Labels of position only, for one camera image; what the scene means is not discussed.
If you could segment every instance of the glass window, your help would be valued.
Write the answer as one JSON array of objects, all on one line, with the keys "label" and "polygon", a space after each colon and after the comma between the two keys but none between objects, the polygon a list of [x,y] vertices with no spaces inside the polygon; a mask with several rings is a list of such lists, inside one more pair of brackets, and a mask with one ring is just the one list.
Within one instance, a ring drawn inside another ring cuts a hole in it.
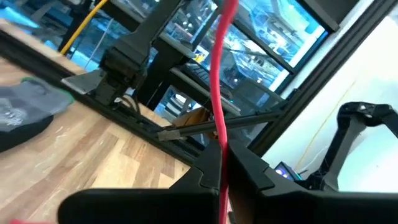
[{"label": "glass window", "polygon": [[[98,68],[105,50],[110,48],[120,36],[128,33],[129,31],[120,23],[112,20],[106,14],[99,13],[74,41],[71,60],[86,71],[95,70]],[[156,49],[151,48],[148,65],[156,54]]]},{"label": "glass window", "polygon": [[236,19],[293,67],[325,31],[296,0],[241,0]]},{"label": "glass window", "polygon": [[177,40],[191,41],[216,8],[211,0],[184,1],[165,31]]},{"label": "glass window", "polygon": [[147,17],[152,10],[154,10],[159,1],[160,0],[119,0],[119,2],[125,4],[142,18]]},{"label": "glass window", "polygon": [[[217,24],[218,19],[195,51],[196,63],[206,70],[210,69]],[[229,27],[221,58],[221,91],[228,93],[230,102],[241,110],[241,115],[262,111],[278,102],[279,98],[273,99],[268,88],[284,73],[287,72],[282,66],[258,45],[235,26]],[[208,74],[200,78],[208,84]]]}]

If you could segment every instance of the black plastic bracket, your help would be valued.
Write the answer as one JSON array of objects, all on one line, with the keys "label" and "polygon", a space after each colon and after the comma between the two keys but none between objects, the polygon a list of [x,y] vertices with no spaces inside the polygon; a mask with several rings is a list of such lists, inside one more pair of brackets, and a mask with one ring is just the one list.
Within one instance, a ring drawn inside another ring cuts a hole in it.
[{"label": "black plastic bracket", "polygon": [[214,141],[170,189],[90,189],[66,198],[59,224],[218,223],[221,149]]}]

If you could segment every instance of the black mount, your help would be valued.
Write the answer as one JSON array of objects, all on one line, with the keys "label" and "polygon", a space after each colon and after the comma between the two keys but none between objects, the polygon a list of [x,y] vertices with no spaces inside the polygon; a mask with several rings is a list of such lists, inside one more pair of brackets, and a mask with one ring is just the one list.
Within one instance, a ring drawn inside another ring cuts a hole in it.
[{"label": "black mount", "polygon": [[366,127],[385,124],[398,138],[398,114],[386,104],[346,103],[338,112],[337,123],[338,130],[319,169],[307,180],[297,181],[307,189],[338,191],[340,170],[355,139]]},{"label": "black mount", "polygon": [[149,50],[153,41],[177,12],[183,0],[160,1],[131,34],[119,38],[105,51],[99,67],[105,72],[95,90],[95,98],[110,105],[127,88],[138,89],[146,78]]}]

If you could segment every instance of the black clamp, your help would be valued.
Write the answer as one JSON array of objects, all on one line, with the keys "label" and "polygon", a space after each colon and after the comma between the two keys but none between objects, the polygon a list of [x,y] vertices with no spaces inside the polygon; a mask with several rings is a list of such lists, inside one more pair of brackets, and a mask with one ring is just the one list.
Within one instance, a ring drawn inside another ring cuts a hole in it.
[{"label": "black clamp", "polygon": [[320,168],[307,180],[297,181],[310,190],[338,191],[337,177],[351,145],[366,127],[385,124],[398,138],[398,114],[387,104],[350,102],[340,107],[337,114],[338,130]]}]

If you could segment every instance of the white wall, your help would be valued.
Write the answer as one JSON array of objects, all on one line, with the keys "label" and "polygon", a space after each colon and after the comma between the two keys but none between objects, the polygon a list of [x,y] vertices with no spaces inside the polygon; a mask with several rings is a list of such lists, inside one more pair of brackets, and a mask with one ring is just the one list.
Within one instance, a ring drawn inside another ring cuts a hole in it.
[{"label": "white wall", "polygon": [[[323,149],[334,136],[336,114],[343,103],[367,101],[398,108],[398,70],[391,66],[398,63],[397,41],[398,25],[387,17],[263,159],[272,167],[284,161],[295,170],[307,168],[313,172],[326,154]],[[341,190],[398,192],[394,175],[398,168],[398,139],[385,126],[368,128],[353,149],[339,176]]]}]

